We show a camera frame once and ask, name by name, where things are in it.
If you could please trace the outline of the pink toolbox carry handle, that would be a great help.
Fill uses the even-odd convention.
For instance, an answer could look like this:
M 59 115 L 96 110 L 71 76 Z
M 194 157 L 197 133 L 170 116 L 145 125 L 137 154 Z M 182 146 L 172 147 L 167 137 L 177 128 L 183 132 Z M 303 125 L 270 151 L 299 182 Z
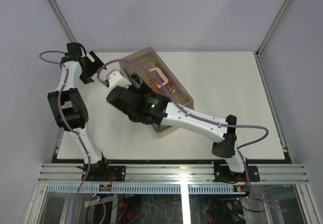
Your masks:
M 161 89 L 163 86 L 166 86 L 169 82 L 167 76 L 162 72 L 159 67 L 154 67 L 149 69 L 149 71 L 153 74 L 156 74 L 158 77 L 158 89 Z

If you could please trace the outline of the beige toolbox with smoky lid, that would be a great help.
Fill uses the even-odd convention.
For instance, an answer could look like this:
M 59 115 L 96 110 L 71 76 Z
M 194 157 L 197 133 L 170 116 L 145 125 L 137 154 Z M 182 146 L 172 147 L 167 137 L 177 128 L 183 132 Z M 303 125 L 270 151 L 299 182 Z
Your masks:
M 167 67 L 152 47 L 135 52 L 125 60 L 135 61 L 140 65 L 119 62 L 120 69 L 130 82 L 139 88 L 143 83 L 154 92 L 168 96 L 187 108 L 194 109 L 194 100 L 172 71 Z

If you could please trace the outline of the yellow needle-nose pliers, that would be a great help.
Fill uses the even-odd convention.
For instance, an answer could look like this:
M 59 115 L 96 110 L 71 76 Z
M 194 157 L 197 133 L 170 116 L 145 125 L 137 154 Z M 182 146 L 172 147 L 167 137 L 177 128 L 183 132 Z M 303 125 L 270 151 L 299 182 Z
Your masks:
M 154 78 L 148 78 L 147 85 L 150 88 L 158 89 L 158 82 Z

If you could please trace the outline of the yellow-black screwdriver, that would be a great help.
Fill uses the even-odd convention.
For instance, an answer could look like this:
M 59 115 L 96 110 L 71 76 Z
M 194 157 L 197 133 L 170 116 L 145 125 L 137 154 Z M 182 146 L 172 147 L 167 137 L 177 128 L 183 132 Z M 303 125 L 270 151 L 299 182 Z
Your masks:
M 167 90 L 170 94 L 176 93 L 176 89 L 172 85 L 167 85 Z

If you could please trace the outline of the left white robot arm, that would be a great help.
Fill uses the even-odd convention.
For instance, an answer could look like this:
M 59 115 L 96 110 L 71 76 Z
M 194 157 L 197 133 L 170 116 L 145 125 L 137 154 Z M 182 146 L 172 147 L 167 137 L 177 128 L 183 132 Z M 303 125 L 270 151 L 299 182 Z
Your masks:
M 84 46 L 78 42 L 67 43 L 58 65 L 62 75 L 58 87 L 47 94 L 53 117 L 58 127 L 63 128 L 77 142 L 83 154 L 83 174 L 85 181 L 107 181 L 111 174 L 107 159 L 95 145 L 86 128 L 89 115 L 85 102 L 78 90 L 78 83 L 94 82 L 92 76 L 103 65 L 103 62 L 91 51 L 93 61 L 87 56 Z

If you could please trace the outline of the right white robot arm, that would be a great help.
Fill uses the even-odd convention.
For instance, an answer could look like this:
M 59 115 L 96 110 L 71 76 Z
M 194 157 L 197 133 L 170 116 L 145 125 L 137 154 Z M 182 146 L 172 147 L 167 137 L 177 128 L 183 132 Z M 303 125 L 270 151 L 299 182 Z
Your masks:
M 142 91 L 132 86 L 116 86 L 106 100 L 132 122 L 182 128 L 210 139 L 213 142 L 212 154 L 226 161 L 231 177 L 236 181 L 247 177 L 248 168 L 237 153 L 236 116 L 207 116 L 152 90 Z

